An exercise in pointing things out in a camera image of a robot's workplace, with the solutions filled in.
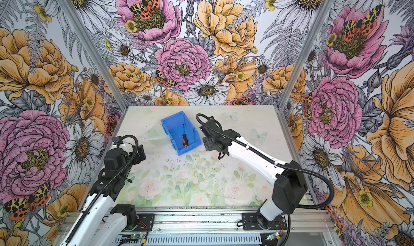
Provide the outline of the black orange handled screwdriver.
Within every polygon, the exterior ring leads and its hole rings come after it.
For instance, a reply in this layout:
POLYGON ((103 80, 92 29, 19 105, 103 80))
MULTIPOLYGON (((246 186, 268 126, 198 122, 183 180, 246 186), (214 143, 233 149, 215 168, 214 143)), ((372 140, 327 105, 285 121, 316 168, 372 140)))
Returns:
POLYGON ((188 142, 187 134, 185 132, 185 124, 182 124, 182 126, 183 126, 183 135, 182 135, 182 138, 183 138, 183 146, 184 146, 184 148, 186 148, 186 147, 189 146, 189 142, 188 142))

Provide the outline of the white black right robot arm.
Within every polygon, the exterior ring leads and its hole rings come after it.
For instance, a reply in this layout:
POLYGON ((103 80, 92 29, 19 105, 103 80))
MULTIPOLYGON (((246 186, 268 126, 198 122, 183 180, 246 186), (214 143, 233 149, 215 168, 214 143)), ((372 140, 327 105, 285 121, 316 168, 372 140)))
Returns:
POLYGON ((252 167, 273 184, 270 198, 256 212, 255 223, 261 229, 269 229, 280 215, 292 214, 308 191, 300 165, 291 161, 280 161, 250 144, 232 129, 223 130, 213 116, 198 113, 196 120, 203 132, 203 143, 207 151, 217 151, 218 158, 229 155, 252 167))

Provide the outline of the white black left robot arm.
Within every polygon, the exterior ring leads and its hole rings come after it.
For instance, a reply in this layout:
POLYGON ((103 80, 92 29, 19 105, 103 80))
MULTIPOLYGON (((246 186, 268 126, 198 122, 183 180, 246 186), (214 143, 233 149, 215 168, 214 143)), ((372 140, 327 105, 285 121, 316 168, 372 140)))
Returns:
POLYGON ((114 203, 126 182, 132 182, 128 179, 132 166, 142 159, 143 146, 135 136, 118 137, 104 156, 104 168, 62 246, 110 246, 124 229, 137 226, 135 206, 114 203))

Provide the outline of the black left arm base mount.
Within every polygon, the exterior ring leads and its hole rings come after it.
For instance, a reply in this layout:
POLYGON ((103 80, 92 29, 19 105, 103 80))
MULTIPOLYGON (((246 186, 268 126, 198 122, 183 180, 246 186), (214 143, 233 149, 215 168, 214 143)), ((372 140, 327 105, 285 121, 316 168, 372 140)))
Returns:
POLYGON ((155 214, 137 213, 137 220, 133 232, 151 232, 155 223, 155 214))

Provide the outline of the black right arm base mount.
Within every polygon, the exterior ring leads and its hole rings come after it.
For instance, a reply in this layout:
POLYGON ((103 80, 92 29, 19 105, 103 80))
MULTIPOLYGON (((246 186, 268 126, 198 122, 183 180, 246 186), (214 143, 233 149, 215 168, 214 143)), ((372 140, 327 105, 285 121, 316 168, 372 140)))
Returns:
POLYGON ((281 215, 277 216, 275 220, 269 221, 263 217, 258 217, 257 213, 244 212, 241 214, 241 220, 237 226, 242 227, 243 230, 286 230, 286 219, 281 215))

